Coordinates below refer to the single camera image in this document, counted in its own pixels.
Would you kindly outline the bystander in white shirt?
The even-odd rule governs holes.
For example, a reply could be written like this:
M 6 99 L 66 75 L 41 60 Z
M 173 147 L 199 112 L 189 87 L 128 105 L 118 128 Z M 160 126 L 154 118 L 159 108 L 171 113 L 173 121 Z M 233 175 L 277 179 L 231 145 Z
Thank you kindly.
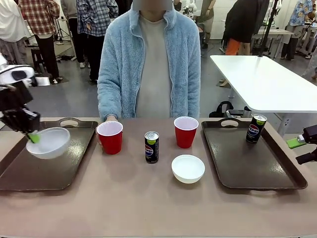
M 26 64 L 30 32 L 14 0 L 0 0 L 0 53 L 9 64 Z

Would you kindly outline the person in blue fleece jacket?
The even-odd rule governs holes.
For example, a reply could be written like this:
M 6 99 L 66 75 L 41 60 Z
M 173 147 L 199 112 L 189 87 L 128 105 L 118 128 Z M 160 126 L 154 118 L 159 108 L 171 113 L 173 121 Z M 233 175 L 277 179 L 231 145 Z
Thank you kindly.
M 106 31 L 101 70 L 119 79 L 118 120 L 171 118 L 172 75 L 201 73 L 198 27 L 173 0 L 133 0 Z

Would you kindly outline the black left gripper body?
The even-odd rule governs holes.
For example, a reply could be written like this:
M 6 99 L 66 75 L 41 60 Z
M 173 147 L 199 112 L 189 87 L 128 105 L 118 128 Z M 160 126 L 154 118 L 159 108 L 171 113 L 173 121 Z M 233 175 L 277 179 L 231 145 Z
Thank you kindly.
M 23 81 L 0 85 L 0 112 L 24 107 L 33 100 Z

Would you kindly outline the black stand pole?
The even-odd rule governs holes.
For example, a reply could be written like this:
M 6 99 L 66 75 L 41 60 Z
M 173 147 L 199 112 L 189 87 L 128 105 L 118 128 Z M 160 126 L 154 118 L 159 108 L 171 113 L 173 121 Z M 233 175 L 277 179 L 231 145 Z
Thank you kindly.
M 261 45 L 258 57 L 262 57 L 263 56 L 263 52 L 264 52 L 264 49 L 265 49 L 265 46 L 266 46 L 266 42 L 267 42 L 267 39 L 268 39 L 269 31 L 270 31 L 274 16 L 277 13 L 277 5 L 279 4 L 279 2 L 280 2 L 280 0 L 274 0 L 274 4 L 273 4 L 273 7 L 271 8 L 270 18 L 269 18 L 268 25 L 267 25 L 267 28 L 266 28 L 266 31 L 265 31 L 265 35 L 264 35 L 264 37 L 262 39 L 262 45 Z

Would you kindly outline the person's right forearm blue sleeve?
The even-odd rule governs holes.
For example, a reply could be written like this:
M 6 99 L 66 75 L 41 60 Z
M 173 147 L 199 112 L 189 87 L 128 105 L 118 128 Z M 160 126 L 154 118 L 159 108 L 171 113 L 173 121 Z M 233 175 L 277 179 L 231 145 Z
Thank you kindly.
M 101 70 L 97 85 L 100 117 L 116 115 L 121 117 L 121 85 L 117 75 Z

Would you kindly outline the black bag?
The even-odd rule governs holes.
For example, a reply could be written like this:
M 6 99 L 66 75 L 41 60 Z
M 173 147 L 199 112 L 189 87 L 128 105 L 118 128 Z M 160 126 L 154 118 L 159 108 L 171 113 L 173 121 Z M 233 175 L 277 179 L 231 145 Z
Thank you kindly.
M 216 110 L 209 114 L 209 118 L 225 118 L 225 112 L 232 109 L 234 109 L 234 107 L 230 101 L 222 101 Z

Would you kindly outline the black stool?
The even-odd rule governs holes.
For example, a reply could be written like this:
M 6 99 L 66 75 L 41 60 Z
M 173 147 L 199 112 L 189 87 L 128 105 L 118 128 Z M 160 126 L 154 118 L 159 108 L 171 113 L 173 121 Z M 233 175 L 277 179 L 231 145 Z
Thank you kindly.
M 42 55 L 40 52 L 39 47 L 33 47 L 31 49 L 31 56 L 32 56 L 32 61 L 34 65 L 34 69 L 38 73 L 45 73 L 45 63 L 44 60 L 42 59 Z

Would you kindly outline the bystander in black, orange trousers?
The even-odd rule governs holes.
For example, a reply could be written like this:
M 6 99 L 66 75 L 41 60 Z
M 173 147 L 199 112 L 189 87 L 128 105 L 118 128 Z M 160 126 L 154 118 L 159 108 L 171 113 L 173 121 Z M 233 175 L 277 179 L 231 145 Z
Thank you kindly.
M 237 0 L 225 20 L 223 39 L 227 41 L 227 56 L 250 54 L 252 36 L 258 33 L 268 5 L 269 0 Z

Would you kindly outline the red plastic party cup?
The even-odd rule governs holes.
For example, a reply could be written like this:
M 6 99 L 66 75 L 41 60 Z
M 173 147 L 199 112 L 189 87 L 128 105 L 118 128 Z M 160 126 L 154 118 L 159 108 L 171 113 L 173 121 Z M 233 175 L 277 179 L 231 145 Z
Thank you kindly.
M 106 154 L 114 155 L 121 151 L 123 125 L 118 121 L 105 121 L 97 127 L 97 135 Z
M 174 120 L 176 143 L 180 148 L 192 146 L 198 126 L 198 121 L 192 117 L 178 117 Z

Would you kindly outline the black Pepsi can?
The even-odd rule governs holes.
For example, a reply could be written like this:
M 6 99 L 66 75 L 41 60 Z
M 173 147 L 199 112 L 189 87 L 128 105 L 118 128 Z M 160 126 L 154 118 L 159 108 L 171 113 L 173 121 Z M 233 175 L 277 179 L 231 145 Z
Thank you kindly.
M 145 133 L 145 159 L 149 164 L 159 160 L 159 134 L 155 131 Z
M 260 114 L 254 114 L 246 134 L 246 141 L 249 143 L 257 143 L 267 118 Z

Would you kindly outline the white workbench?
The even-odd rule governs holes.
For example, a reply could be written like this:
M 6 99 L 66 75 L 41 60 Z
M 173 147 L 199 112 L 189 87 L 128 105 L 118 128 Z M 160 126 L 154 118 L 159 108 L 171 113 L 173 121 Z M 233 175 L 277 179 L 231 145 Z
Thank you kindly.
M 271 59 L 276 59 L 279 56 L 283 45 L 289 42 L 292 35 L 294 35 L 293 32 L 284 29 L 268 29 L 268 27 L 261 27 L 258 33 L 253 36 L 253 38 L 261 39 L 261 42 L 264 45 L 263 53 L 268 52 L 268 57 Z M 271 48 L 275 42 L 277 42 L 277 46 L 275 51 L 272 53 Z

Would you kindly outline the bystander in blue plaid shirt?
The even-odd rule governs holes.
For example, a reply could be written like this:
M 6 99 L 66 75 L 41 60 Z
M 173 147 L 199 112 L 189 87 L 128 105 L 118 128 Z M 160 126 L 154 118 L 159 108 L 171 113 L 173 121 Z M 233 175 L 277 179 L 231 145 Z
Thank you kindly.
M 90 81 L 96 83 L 106 30 L 110 19 L 118 17 L 118 5 L 115 0 L 76 0 L 76 6 L 78 33 L 85 37 Z

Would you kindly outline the person's left forearm blue sleeve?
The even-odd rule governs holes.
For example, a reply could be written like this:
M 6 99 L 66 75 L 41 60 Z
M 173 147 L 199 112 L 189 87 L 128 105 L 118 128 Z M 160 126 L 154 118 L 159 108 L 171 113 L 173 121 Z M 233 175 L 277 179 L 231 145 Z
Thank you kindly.
M 171 89 L 172 118 L 188 116 L 198 118 L 200 114 L 201 74 L 189 71 L 189 74 L 173 74 Z

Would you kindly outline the white plastic bowl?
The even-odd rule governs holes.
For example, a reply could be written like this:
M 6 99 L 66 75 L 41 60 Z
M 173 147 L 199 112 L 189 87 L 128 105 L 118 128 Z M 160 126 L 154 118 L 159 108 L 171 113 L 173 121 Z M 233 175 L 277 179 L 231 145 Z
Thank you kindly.
M 30 134 L 26 150 L 39 159 L 54 159 L 68 148 L 70 132 L 66 128 L 52 127 Z
M 205 164 L 193 155 L 180 155 L 173 159 L 171 169 L 174 177 L 185 184 L 198 182 L 205 173 Z

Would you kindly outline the bystander in floral shirt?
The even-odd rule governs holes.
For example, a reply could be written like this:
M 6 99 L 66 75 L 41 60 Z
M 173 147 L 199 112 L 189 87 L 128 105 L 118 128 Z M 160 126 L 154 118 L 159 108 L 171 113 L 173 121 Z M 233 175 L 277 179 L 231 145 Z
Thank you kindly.
M 301 36 L 302 27 L 308 18 L 309 13 L 313 11 L 315 0 L 297 0 L 294 10 L 290 16 L 285 30 L 292 32 L 289 42 L 283 44 L 281 58 L 293 61 L 296 51 L 296 45 Z

